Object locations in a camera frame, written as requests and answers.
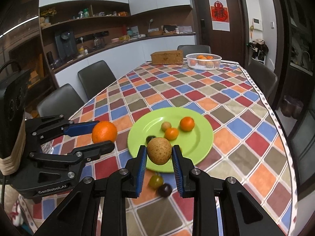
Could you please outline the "large orange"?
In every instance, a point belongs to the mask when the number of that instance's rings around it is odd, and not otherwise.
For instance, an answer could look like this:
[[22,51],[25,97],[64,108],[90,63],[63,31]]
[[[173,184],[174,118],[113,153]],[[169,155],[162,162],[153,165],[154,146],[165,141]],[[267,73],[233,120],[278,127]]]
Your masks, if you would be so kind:
[[102,121],[95,125],[92,130],[92,142],[100,143],[105,141],[115,142],[118,135],[116,126],[108,121]]

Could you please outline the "brown round fruit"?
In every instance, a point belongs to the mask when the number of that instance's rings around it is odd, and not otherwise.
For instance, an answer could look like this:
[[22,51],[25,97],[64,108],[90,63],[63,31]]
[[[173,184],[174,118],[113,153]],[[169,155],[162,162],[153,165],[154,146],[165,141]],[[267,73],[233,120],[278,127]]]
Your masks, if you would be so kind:
[[147,144],[147,155],[156,165],[164,165],[172,154],[172,145],[163,137],[155,137]]

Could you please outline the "yellow green fruit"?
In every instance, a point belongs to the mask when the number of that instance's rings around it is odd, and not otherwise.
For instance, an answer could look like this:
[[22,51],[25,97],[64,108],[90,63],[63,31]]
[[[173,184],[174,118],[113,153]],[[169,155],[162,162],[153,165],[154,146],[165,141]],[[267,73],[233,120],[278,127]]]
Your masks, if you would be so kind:
[[149,180],[149,187],[153,190],[158,189],[160,186],[164,184],[163,178],[160,175],[153,175]]

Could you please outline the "small brown fruit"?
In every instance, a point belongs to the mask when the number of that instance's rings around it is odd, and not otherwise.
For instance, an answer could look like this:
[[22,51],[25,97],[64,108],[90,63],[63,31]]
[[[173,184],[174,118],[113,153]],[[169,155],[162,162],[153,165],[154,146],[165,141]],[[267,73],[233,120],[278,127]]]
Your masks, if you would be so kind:
[[162,125],[161,125],[161,130],[163,132],[165,132],[167,129],[171,128],[172,125],[170,124],[170,122],[163,122]]

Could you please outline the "dark purple plum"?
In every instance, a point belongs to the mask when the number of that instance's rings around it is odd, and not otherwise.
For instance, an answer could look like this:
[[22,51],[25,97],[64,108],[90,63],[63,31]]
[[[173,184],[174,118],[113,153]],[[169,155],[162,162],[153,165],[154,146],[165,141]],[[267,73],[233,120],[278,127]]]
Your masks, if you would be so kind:
[[167,198],[172,193],[172,187],[168,183],[162,184],[161,186],[158,187],[157,193],[159,196],[161,196],[163,198]]

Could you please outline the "small orange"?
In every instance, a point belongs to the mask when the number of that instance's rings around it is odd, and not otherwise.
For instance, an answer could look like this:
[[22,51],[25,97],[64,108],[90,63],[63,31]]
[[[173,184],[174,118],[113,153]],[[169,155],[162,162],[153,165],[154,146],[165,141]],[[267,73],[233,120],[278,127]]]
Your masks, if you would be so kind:
[[164,132],[164,137],[169,140],[169,141],[173,141],[175,140],[179,135],[179,130],[177,128],[168,128],[165,132]]

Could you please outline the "dark chair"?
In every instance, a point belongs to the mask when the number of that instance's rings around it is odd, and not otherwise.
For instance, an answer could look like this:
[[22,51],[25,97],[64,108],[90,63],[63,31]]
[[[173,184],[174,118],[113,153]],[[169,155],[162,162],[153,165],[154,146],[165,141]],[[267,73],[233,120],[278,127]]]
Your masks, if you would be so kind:
[[253,59],[251,59],[247,67],[247,72],[264,96],[268,99],[278,81],[277,75],[268,69],[267,66]]
[[70,84],[58,88],[37,105],[40,117],[62,114],[69,119],[84,105],[83,100]]
[[116,77],[104,60],[83,68],[77,74],[89,100],[116,81]]

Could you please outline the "colourful checkered tablecloth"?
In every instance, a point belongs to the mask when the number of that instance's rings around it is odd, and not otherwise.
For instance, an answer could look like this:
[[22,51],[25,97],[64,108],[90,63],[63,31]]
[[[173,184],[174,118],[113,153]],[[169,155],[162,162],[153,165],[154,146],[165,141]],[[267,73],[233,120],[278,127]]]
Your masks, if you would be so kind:
[[[217,178],[235,177],[284,235],[293,235],[297,192],[288,145],[263,93],[237,65],[202,71],[145,63],[92,98],[72,120],[110,121],[117,128],[115,149],[89,162],[81,178],[108,177],[148,137],[167,137],[197,168]],[[192,235],[193,199],[181,198],[174,174],[165,173],[172,171],[171,159],[151,165],[148,159],[139,198],[126,200],[128,235]],[[171,185],[169,197],[150,187],[153,179]]]

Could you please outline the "black coffee machine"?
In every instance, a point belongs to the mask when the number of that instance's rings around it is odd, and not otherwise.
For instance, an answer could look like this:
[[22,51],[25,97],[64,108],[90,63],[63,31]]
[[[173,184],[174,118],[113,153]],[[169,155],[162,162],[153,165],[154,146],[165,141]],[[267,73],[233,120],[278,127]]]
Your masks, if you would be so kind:
[[73,31],[59,31],[55,33],[55,42],[61,60],[74,59],[78,55]]

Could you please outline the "green plate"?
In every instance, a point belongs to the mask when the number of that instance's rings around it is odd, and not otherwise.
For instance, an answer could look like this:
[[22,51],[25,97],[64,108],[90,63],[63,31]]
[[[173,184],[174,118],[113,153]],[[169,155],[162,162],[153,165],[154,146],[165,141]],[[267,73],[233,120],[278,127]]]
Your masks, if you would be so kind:
[[[184,132],[179,127],[180,121],[184,117],[191,117],[195,122],[195,126],[190,132]],[[136,157],[141,145],[146,145],[148,136],[164,137],[161,129],[163,122],[170,122],[172,127],[179,130],[178,137],[170,143],[172,146],[180,146],[184,157],[192,160],[194,165],[205,159],[214,140],[214,131],[210,122],[198,112],[174,107],[151,111],[134,123],[127,138],[128,149],[132,157]]]

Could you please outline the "dark chair right side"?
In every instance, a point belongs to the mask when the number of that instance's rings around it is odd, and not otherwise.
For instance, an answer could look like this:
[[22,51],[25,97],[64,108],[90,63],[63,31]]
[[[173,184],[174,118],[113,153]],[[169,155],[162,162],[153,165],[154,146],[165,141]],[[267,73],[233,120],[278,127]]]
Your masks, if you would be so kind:
[[277,75],[268,69],[267,66],[253,59],[251,59],[247,67],[247,72],[264,96],[268,99],[278,81]]

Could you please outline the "white plastic basket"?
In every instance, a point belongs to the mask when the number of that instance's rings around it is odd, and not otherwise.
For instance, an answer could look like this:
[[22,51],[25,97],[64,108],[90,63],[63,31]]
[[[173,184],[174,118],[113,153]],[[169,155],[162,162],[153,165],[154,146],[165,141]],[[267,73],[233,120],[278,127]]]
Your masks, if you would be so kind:
[[220,67],[221,56],[208,53],[192,53],[186,55],[187,65],[196,70],[215,70]]

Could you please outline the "dark chair far end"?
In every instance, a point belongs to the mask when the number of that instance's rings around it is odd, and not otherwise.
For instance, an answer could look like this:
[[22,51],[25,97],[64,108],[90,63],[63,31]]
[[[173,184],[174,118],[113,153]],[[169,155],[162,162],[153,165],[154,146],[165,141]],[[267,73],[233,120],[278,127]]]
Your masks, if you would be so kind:
[[183,52],[183,58],[186,58],[188,54],[193,53],[211,53],[211,48],[208,45],[179,45],[177,50]]

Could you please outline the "dark wooden door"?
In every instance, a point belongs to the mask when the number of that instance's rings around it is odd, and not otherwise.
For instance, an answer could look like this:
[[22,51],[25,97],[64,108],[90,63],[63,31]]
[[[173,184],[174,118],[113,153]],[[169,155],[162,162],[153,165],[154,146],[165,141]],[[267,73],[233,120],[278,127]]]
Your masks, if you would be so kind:
[[245,66],[249,23],[246,0],[192,0],[197,43]]

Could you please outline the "red fu poster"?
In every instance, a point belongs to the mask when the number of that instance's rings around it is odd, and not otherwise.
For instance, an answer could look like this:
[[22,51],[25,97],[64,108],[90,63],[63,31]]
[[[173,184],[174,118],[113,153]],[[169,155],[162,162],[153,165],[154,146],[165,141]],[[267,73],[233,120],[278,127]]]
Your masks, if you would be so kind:
[[227,0],[209,0],[212,30],[230,31]]

